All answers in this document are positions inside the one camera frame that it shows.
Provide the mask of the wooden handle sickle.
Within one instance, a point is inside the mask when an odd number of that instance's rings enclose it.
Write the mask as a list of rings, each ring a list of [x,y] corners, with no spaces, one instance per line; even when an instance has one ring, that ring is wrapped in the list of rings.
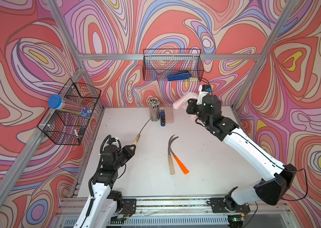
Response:
[[[171,136],[169,139],[169,142],[168,142],[168,162],[169,162],[169,168],[170,168],[171,175],[175,174],[174,165],[173,165],[173,161],[172,161],[172,155],[171,155],[171,144],[172,144],[174,137],[175,137],[175,135]]]
[[[151,119],[152,119],[152,118],[150,118],[150,119],[144,124],[144,126],[141,128],[139,134],[136,136],[136,138],[135,138],[135,140],[134,140],[134,142],[133,142],[133,145],[137,145],[137,144],[138,144],[143,129],[144,129],[145,126],[151,121]]]

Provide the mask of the pink terry rag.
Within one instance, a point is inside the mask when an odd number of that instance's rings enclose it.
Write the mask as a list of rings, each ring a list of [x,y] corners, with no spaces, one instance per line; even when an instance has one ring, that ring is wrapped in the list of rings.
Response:
[[[193,92],[187,92],[185,95],[183,95],[180,99],[178,99],[176,102],[173,103],[174,109],[187,109],[188,107],[188,101],[190,99],[198,99],[198,94]]]

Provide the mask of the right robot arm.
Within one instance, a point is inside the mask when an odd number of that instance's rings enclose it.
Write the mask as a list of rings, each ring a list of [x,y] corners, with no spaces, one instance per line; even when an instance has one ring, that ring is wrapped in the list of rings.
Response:
[[[237,151],[261,177],[260,181],[245,187],[233,188],[225,197],[226,208],[233,211],[236,206],[253,201],[276,205],[290,188],[296,167],[276,160],[253,142],[236,122],[223,116],[216,96],[205,95],[201,102],[188,98],[187,105],[186,112],[197,117],[196,123]]]

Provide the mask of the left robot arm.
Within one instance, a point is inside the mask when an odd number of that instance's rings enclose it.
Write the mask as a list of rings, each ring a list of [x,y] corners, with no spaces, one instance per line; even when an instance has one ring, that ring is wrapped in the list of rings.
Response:
[[[135,155],[135,150],[135,144],[123,148],[110,144],[100,148],[99,165],[88,182],[89,197],[74,228],[105,228],[108,225],[121,205],[121,193],[112,190],[118,179],[118,169]]]

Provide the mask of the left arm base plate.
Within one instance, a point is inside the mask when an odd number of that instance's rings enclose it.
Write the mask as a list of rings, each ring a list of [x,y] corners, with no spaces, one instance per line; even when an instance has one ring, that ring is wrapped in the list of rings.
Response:
[[[115,211],[115,214],[133,215],[136,213],[137,199],[125,198]]]

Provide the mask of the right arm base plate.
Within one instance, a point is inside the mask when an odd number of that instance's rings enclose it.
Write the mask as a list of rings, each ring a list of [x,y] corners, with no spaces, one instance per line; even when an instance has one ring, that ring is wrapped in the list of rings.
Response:
[[[229,198],[210,198],[206,204],[211,206],[213,213],[248,214],[251,211],[248,204],[238,205]]]

